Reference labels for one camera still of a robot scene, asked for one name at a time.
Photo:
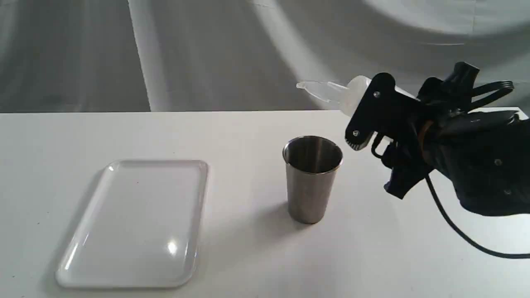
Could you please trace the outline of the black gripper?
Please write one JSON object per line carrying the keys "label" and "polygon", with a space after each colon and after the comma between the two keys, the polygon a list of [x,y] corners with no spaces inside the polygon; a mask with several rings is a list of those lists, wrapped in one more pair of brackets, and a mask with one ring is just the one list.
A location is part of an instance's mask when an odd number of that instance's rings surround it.
{"label": "black gripper", "polygon": [[446,79],[430,77],[424,81],[417,97],[399,92],[389,73],[378,73],[363,91],[359,104],[346,127],[345,140],[355,151],[364,149],[377,133],[372,146],[383,137],[390,145],[378,158],[392,170],[384,188],[394,197],[405,195],[433,170],[422,155],[421,132],[437,121],[467,113],[471,108],[479,68],[457,62]]}

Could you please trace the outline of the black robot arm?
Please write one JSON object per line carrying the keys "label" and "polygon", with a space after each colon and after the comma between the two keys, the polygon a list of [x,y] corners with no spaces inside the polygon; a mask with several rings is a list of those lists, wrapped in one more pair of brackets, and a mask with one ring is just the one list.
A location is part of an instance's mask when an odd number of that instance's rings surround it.
{"label": "black robot arm", "polygon": [[483,216],[529,213],[529,120],[515,110],[479,112],[514,90],[511,81],[475,87],[479,69],[457,62],[441,80],[424,81],[416,98],[377,74],[346,127],[348,145],[390,168],[386,192],[402,199],[434,170],[448,178],[460,205]]}

